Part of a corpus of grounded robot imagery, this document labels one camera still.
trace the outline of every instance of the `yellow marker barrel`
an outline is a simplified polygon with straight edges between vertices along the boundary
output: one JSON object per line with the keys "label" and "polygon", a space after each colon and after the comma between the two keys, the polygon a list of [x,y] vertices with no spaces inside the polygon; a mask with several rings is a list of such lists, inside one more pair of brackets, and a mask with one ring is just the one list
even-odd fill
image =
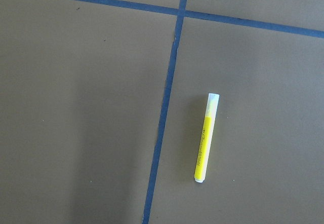
{"label": "yellow marker barrel", "polygon": [[194,180],[196,182],[203,182],[206,177],[209,150],[211,148],[213,137],[218,100],[218,94],[209,93],[204,125],[202,127],[196,170],[194,172]]}

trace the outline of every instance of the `tile floor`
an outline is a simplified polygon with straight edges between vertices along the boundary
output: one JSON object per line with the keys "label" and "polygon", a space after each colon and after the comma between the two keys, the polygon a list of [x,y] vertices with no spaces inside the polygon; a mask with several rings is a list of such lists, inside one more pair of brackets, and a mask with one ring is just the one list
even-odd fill
{"label": "tile floor", "polygon": [[324,0],[118,1],[0,0],[0,222],[321,223]]}

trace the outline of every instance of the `floor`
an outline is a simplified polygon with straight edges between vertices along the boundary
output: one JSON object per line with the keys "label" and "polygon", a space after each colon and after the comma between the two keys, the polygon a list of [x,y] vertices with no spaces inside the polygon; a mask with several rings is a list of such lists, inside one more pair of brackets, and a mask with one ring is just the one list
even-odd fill
{"label": "floor", "polygon": [[0,222],[322,223],[323,4],[0,0]]}

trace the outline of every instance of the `yellow marker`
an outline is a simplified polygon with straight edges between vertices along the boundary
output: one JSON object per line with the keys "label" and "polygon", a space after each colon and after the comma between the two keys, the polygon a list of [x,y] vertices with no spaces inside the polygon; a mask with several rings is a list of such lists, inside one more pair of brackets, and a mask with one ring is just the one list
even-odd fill
{"label": "yellow marker", "polygon": [[218,94],[209,93],[204,126],[202,127],[196,170],[194,172],[194,180],[196,182],[203,182],[206,177],[209,150],[211,148],[218,100]]}

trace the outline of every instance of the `highlighter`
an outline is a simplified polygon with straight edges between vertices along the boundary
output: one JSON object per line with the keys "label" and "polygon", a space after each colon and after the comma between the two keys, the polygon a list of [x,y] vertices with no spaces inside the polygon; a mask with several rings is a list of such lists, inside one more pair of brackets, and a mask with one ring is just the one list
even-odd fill
{"label": "highlighter", "polygon": [[204,125],[202,127],[201,139],[199,144],[196,170],[194,172],[194,180],[200,183],[203,182],[206,177],[207,163],[214,131],[218,100],[218,94],[209,93],[205,120]]}

